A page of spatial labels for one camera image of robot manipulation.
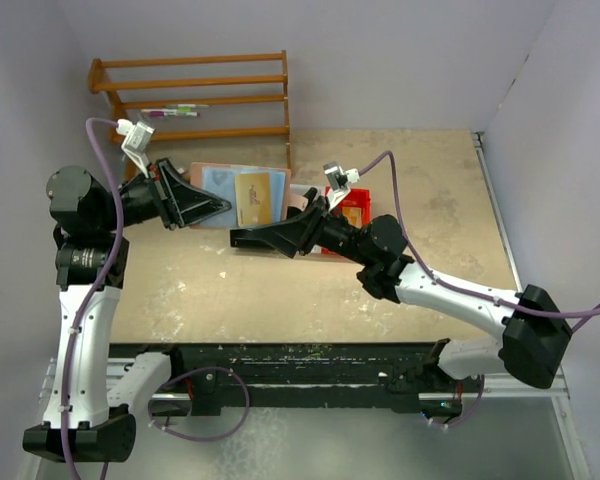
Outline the pink leather card holder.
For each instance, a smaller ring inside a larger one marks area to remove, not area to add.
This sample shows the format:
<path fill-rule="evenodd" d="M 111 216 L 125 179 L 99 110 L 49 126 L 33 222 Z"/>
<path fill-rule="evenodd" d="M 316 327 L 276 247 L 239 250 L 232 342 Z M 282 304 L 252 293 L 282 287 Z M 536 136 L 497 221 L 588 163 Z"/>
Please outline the pink leather card holder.
<path fill-rule="evenodd" d="M 194 162 L 189 169 L 192 186 L 229 202 L 229 209 L 194 228 L 234 229 L 285 220 L 308 201 L 301 196 L 311 188 L 291 181 L 285 168 Z"/>

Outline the gold card from holder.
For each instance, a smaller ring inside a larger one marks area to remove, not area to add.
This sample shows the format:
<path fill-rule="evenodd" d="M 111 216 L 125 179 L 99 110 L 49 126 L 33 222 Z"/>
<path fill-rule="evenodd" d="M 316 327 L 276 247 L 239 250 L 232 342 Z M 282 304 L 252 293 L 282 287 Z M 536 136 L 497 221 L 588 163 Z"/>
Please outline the gold card from holder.
<path fill-rule="evenodd" d="M 240 227 L 273 222 L 270 175 L 240 173 L 235 177 L 237 222 Z"/>

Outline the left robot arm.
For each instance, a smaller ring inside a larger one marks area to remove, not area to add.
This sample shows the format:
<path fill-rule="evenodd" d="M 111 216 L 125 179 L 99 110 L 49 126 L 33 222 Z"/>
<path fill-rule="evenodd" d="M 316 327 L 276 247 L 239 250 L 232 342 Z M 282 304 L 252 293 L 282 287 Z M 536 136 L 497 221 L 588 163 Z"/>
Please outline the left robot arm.
<path fill-rule="evenodd" d="M 121 463 L 159 388 L 182 387 L 176 347 L 147 347 L 107 384 L 110 338 L 124 286 L 127 226 L 159 218 L 168 230 L 189 227 L 231 208 L 190 185 L 164 158 L 122 186 L 106 189 L 86 169 L 63 167 L 47 183 L 56 226 L 56 283 L 61 334 L 48 406 L 23 435 L 25 451 L 53 462 Z"/>

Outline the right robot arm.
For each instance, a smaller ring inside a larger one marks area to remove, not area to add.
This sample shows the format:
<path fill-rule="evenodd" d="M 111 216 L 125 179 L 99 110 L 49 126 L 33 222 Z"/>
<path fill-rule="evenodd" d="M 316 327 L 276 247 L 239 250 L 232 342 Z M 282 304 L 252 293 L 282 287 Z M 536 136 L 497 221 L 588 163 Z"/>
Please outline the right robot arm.
<path fill-rule="evenodd" d="M 230 243 L 270 248 L 289 258 L 319 246 L 361 265 L 356 277 L 372 297 L 431 309 L 485 332 L 480 339 L 440 341 L 424 369 L 426 383 L 436 391 L 493 373 L 547 389 L 573 335 L 546 290 L 498 289 L 432 270 L 406 254 L 409 242 L 394 216 L 355 227 L 330 210 L 323 196 L 287 220 L 231 230 Z"/>

